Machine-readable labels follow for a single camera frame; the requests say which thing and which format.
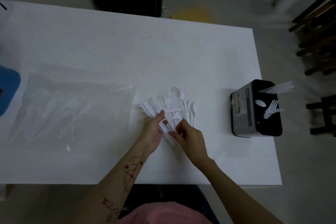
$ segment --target hand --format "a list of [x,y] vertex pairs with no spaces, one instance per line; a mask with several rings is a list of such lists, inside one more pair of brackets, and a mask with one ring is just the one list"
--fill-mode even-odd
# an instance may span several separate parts
[[148,144],[146,150],[149,154],[153,153],[160,144],[162,132],[159,130],[159,122],[165,117],[164,110],[154,118],[145,118],[145,123],[142,128],[140,136],[141,141],[145,141]]
[[209,159],[202,132],[190,126],[185,119],[176,126],[176,131],[169,134],[179,142],[187,157],[198,169]]

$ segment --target table top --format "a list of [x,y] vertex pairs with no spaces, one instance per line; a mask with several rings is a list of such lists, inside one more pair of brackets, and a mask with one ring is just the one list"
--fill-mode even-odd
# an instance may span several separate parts
[[[230,128],[230,94],[261,79],[252,29],[11,3],[13,14],[0,29],[0,64],[18,71],[22,82],[0,117],[0,142],[6,141],[37,58],[108,74],[112,82],[136,85],[139,98],[184,87],[198,103],[195,127],[203,132],[208,154],[221,170],[239,185],[281,185],[273,138],[239,138]],[[103,156],[2,147],[0,183],[96,184],[135,141],[143,117],[132,107],[133,139]],[[136,183],[209,182],[179,145],[162,140]]]

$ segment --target forearm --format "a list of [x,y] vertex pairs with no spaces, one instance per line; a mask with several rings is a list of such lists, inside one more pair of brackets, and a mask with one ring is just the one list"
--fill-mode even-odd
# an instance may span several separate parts
[[208,159],[199,169],[214,187],[234,224],[282,223],[222,172],[214,160]]
[[147,144],[141,140],[131,147],[78,205],[71,217],[71,224],[115,223],[149,156],[146,147]]

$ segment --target person's right hand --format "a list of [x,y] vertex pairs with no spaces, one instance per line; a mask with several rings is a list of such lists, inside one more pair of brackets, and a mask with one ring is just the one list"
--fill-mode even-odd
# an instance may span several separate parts
[[190,126],[185,119],[176,126],[176,131],[171,131],[169,134],[179,142],[197,168],[209,159],[202,132]]

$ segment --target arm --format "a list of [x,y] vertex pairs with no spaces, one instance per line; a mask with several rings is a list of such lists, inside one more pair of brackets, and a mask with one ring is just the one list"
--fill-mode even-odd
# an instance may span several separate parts
[[153,120],[145,118],[140,138],[79,203],[68,223],[115,223],[142,166],[160,143],[159,122],[163,118],[164,111]]
[[206,176],[234,224],[282,224],[273,214],[231,180],[208,157],[202,132],[182,120],[170,134],[179,142],[190,161]]

